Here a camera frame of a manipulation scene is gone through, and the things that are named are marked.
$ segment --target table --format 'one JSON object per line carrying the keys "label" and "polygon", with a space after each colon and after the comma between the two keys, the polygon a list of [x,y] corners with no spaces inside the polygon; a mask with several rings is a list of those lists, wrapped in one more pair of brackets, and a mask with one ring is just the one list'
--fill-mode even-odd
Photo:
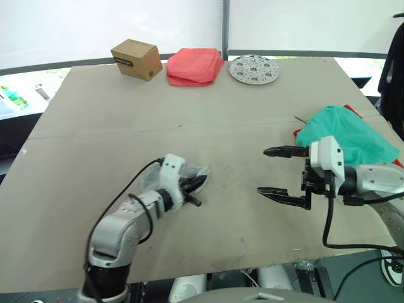
{"label": "table", "polygon": [[[305,211],[256,192],[273,186],[299,194],[304,166],[301,158],[262,151],[295,144],[292,132],[302,123],[293,115],[307,119],[345,103],[390,143],[404,145],[333,59],[279,65],[270,85],[239,83],[225,66],[204,88],[169,86],[165,73],[144,82],[113,65],[73,68],[0,187],[0,292],[80,287],[94,221],[144,164],[168,152],[213,174],[197,195],[202,207],[186,205],[156,224],[129,282],[360,251],[323,247],[323,197]],[[374,210],[341,203],[330,241],[393,245]]]}

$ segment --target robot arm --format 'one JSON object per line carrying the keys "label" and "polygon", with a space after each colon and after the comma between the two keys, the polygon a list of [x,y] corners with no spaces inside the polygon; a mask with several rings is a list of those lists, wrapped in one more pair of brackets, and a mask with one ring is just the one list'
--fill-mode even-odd
{"label": "robot arm", "polygon": [[190,194],[201,187],[207,175],[182,178],[186,161],[168,154],[159,173],[159,188],[139,196],[129,194],[117,211],[95,227],[88,252],[84,287],[78,302],[122,302],[128,293],[126,280],[138,244],[150,236],[154,223],[169,210],[178,210],[185,201],[199,206]]}
{"label": "robot arm", "polygon": [[293,197],[288,195],[287,189],[274,187],[259,187],[259,193],[276,202],[306,210],[311,209],[312,193],[329,198],[341,195],[344,204],[349,206],[369,204],[379,213],[397,245],[404,249],[403,168],[390,163],[344,167],[343,151],[333,136],[321,138],[310,147],[279,146],[265,150],[264,154],[306,157],[302,173],[302,190],[306,194]]}

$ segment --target white wall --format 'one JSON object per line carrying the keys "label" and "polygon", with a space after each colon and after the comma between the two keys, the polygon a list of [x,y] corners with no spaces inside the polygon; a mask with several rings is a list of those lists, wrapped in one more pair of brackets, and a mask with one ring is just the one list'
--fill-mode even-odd
{"label": "white wall", "polygon": [[229,49],[388,52],[403,0],[230,0]]}
{"label": "white wall", "polygon": [[221,0],[2,0],[0,69],[111,57],[128,38],[220,48]]}

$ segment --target black cable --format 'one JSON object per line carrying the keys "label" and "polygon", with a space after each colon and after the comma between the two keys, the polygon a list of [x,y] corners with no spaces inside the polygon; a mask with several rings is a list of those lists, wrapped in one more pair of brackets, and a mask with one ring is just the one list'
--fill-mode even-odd
{"label": "black cable", "polygon": [[137,202],[139,202],[139,204],[140,204],[140,205],[143,207],[143,209],[145,210],[146,215],[147,215],[147,219],[149,220],[149,226],[150,226],[149,233],[147,234],[146,237],[144,237],[143,239],[141,239],[141,240],[139,241],[139,244],[142,244],[142,243],[145,243],[145,242],[150,238],[150,236],[151,236],[152,233],[153,233],[153,219],[152,219],[152,215],[150,214],[149,210],[147,209],[147,207],[146,207],[146,205],[143,203],[143,201],[139,199],[139,197],[137,197],[137,196],[134,195],[134,194],[128,194],[128,196],[129,196],[130,198],[135,199]]}
{"label": "black cable", "polygon": [[390,251],[397,254],[404,254],[401,249],[396,247],[389,247],[389,246],[382,246],[382,245],[375,245],[375,244],[329,244],[328,243],[328,234],[330,233],[331,221],[333,219],[334,213],[334,197],[328,197],[328,212],[327,212],[327,219],[324,225],[324,232],[323,232],[323,245],[328,248],[335,248],[335,249],[350,249],[350,248],[371,248],[371,249],[384,249],[385,251]]}
{"label": "black cable", "polygon": [[404,197],[404,193],[398,193],[398,194],[392,194],[391,196],[387,196],[384,198],[378,198],[378,199],[372,199],[372,200],[364,200],[365,204],[376,204],[376,203],[382,203],[382,202],[387,202],[396,198]]}
{"label": "black cable", "polygon": [[97,289],[94,286],[94,283],[91,279],[90,274],[87,272],[88,269],[88,253],[90,251],[90,241],[91,237],[94,233],[95,227],[100,223],[102,218],[105,216],[105,214],[110,210],[110,208],[115,204],[115,202],[125,193],[125,191],[129,188],[130,185],[139,177],[139,175],[144,172],[149,166],[151,166],[154,163],[162,163],[163,159],[159,158],[156,160],[151,161],[148,163],[146,166],[144,166],[133,178],[130,180],[130,182],[124,187],[124,189],[109,203],[109,205],[106,207],[106,209],[102,212],[102,214],[98,217],[97,221],[94,223],[94,226],[92,227],[90,233],[88,234],[87,241],[86,241],[86,249],[85,249],[85,262],[84,262],[84,270],[86,271],[86,279],[88,281],[88,286],[90,287],[91,293],[94,296],[94,299],[97,301],[97,303],[102,303],[102,299],[100,294],[97,292]]}
{"label": "black cable", "polygon": [[373,263],[373,262],[381,261],[381,260],[387,260],[387,259],[403,259],[403,257],[394,257],[394,256],[392,256],[392,257],[378,257],[378,258],[374,258],[374,259],[367,260],[367,261],[365,261],[365,262],[359,264],[358,266],[356,266],[355,268],[353,268],[352,270],[350,270],[350,271],[343,277],[343,279],[342,279],[342,281],[341,281],[341,284],[340,284],[340,286],[338,287],[338,289],[337,289],[337,291],[336,291],[336,293],[335,293],[335,296],[334,296],[333,300],[336,300],[336,299],[338,298],[338,296],[340,295],[340,292],[341,292],[342,287],[344,286],[345,282],[347,281],[347,279],[350,277],[350,275],[351,275],[352,273],[354,273],[354,272],[357,271],[359,268],[361,268],[361,267],[363,267],[363,266],[365,266],[365,265],[371,264],[371,263]]}

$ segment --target black office chair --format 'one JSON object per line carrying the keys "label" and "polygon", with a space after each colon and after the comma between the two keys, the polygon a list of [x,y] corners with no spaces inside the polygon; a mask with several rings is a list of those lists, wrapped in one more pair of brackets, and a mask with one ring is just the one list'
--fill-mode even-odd
{"label": "black office chair", "polygon": [[397,29],[390,45],[378,90],[383,117],[404,141],[404,23]]}

